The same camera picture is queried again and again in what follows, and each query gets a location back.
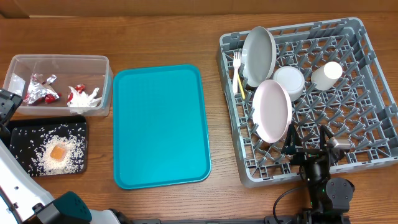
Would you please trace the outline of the grey round plate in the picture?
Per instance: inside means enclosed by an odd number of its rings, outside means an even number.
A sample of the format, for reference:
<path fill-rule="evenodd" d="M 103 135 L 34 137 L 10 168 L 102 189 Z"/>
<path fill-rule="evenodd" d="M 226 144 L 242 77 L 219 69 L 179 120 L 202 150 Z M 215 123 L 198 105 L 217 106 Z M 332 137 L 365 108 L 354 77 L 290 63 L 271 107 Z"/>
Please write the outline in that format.
<path fill-rule="evenodd" d="M 264 27 L 253 28 L 242 47 L 243 77 L 253 88 L 271 77 L 276 63 L 276 43 Z"/>

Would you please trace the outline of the white paper cup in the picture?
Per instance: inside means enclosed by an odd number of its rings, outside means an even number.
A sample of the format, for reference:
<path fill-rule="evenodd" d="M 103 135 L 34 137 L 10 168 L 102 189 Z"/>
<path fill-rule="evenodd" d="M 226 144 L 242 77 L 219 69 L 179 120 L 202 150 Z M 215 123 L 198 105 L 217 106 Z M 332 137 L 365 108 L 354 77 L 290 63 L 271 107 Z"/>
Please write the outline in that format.
<path fill-rule="evenodd" d="M 328 62 L 312 73 L 311 82 L 317 90 L 329 90 L 342 74 L 343 69 L 339 63 Z"/>

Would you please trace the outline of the foil wrapper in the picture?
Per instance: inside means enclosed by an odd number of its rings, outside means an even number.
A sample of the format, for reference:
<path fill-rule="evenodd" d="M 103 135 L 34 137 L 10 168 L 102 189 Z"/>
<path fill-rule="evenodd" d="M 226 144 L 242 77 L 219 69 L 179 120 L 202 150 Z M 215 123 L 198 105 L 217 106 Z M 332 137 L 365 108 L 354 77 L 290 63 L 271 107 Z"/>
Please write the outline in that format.
<path fill-rule="evenodd" d="M 24 103 L 33 105 L 37 102 L 44 101 L 45 103 L 53 103 L 60 98 L 51 84 L 57 79 L 56 75 L 51 75 L 47 79 L 43 74 L 35 73 L 30 76 L 30 83 L 27 89 L 27 94 Z"/>

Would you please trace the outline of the red ketchup packet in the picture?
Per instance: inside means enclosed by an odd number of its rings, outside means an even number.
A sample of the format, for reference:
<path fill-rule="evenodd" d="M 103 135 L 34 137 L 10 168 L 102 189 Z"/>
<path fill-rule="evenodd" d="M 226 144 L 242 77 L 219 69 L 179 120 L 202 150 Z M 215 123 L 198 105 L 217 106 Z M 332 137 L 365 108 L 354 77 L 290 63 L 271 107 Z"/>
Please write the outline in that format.
<path fill-rule="evenodd" d="M 68 103 L 72 100 L 78 99 L 85 88 L 86 86 L 84 84 L 79 84 L 74 88 L 70 86 L 71 92 L 68 95 Z"/>

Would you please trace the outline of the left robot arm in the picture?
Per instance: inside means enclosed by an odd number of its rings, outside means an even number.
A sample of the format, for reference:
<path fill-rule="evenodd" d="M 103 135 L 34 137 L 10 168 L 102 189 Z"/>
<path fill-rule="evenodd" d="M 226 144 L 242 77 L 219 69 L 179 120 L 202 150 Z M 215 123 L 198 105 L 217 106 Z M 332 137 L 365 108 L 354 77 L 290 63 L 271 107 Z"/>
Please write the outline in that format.
<path fill-rule="evenodd" d="M 1 90 L 1 200 L 5 209 L 1 212 L 1 223 L 131 223 L 123 213 L 112 208 L 90 210 L 73 192 L 54 198 L 35 182 L 9 149 L 11 131 L 16 127 L 33 128 L 46 121 L 63 128 L 71 124 L 85 128 L 86 119 L 64 116 L 11 121 L 21 103 L 21 96 Z"/>

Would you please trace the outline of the white plate with cutlery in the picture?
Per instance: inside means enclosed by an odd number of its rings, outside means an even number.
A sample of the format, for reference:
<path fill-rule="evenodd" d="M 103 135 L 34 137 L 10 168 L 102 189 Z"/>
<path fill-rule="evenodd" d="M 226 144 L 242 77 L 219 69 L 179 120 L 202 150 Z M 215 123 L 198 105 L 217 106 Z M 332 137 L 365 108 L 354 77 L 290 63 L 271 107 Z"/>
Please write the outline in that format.
<path fill-rule="evenodd" d="M 265 80 L 255 91 L 252 108 L 258 136 L 267 143 L 279 141 L 292 121 L 292 105 L 287 91 L 276 81 Z"/>

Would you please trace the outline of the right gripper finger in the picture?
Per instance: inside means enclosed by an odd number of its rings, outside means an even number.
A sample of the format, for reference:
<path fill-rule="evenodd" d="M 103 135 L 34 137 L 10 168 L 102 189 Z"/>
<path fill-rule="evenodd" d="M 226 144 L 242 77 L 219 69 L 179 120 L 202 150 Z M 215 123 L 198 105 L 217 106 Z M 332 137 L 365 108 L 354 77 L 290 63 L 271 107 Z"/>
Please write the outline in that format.
<path fill-rule="evenodd" d="M 294 124 L 290 124 L 282 152 L 297 152 L 301 148 L 301 140 Z"/>
<path fill-rule="evenodd" d="M 325 126 L 321 125 L 320 126 L 320 149 L 323 151 L 327 151 L 328 149 L 331 149 L 333 147 L 332 143 L 329 143 L 326 138 L 329 140 L 332 140 L 334 135 L 331 133 L 331 131 Z"/>

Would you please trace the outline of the yellow plastic spoon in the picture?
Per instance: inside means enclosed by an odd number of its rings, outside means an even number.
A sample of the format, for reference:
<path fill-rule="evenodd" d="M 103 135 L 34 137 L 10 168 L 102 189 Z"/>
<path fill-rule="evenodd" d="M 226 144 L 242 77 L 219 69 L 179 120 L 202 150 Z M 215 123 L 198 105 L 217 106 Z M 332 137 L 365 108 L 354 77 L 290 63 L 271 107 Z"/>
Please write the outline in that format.
<path fill-rule="evenodd" d="M 242 85 L 242 82 L 241 82 L 239 74 L 238 74 L 238 86 L 239 86 L 241 97 L 242 97 L 243 100 L 245 100 L 246 99 L 246 95 L 244 93 L 243 85 Z"/>

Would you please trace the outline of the white napkin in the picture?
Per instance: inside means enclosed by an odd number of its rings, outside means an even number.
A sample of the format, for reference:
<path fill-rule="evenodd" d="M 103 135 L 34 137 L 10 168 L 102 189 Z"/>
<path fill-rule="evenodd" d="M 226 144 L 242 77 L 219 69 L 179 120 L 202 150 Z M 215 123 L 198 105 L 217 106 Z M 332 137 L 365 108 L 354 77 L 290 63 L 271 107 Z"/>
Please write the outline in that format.
<path fill-rule="evenodd" d="M 88 108 L 96 107 L 102 100 L 102 97 L 96 97 L 99 90 L 100 89 L 96 87 L 90 95 L 83 91 L 78 99 L 72 100 L 69 103 L 67 102 L 67 106 L 70 108 L 70 111 L 72 113 L 83 114 L 88 111 Z"/>

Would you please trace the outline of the small grey bowl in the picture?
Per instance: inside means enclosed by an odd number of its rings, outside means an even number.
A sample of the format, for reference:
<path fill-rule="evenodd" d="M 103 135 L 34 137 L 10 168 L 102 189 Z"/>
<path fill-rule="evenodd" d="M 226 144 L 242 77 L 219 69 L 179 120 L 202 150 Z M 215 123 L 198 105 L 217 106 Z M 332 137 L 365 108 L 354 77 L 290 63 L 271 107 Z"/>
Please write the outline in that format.
<path fill-rule="evenodd" d="M 278 68 L 272 77 L 289 94 L 291 102 L 300 98 L 305 84 L 305 79 L 300 70 L 290 66 Z"/>

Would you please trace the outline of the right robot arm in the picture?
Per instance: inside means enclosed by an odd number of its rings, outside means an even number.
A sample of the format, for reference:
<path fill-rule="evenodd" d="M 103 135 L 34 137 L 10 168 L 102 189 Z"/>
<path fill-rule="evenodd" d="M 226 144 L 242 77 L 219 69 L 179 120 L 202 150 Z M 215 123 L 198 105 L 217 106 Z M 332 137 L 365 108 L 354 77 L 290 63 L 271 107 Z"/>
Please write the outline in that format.
<path fill-rule="evenodd" d="M 289 125 L 282 153 L 291 155 L 290 164 L 299 166 L 303 186 L 284 192 L 273 205 L 273 216 L 277 223 L 283 220 L 276 215 L 276 206 L 284 196 L 300 189 L 308 189 L 310 208 L 287 217 L 286 223 L 349 223 L 344 216 L 349 211 L 349 203 L 355 191 L 354 184 L 341 177 L 332 178 L 331 165 L 342 160 L 351 150 L 347 139 L 336 138 L 326 126 L 320 127 L 319 148 L 309 149 L 302 145 L 293 124 Z"/>

